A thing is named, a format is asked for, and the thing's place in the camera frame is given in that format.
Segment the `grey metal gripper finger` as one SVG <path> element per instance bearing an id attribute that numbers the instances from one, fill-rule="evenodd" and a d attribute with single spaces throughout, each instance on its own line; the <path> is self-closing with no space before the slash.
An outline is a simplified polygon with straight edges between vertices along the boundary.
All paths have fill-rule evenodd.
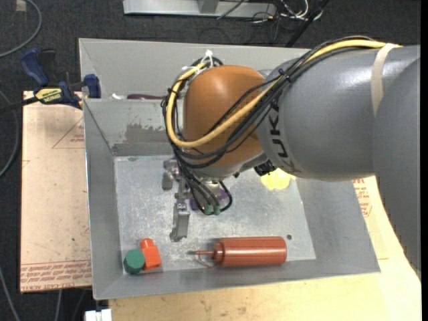
<path id="1" fill-rule="evenodd" d="M 179 242 L 187 238 L 189 230 L 190 212 L 186 203 L 176 203 L 173 208 L 173 228 L 170 233 L 172 242 Z"/>
<path id="2" fill-rule="evenodd" d="M 164 173 L 162 179 L 163 190 L 171 190 L 178 175 L 178 165 L 175 160 L 166 160 L 163 163 Z"/>

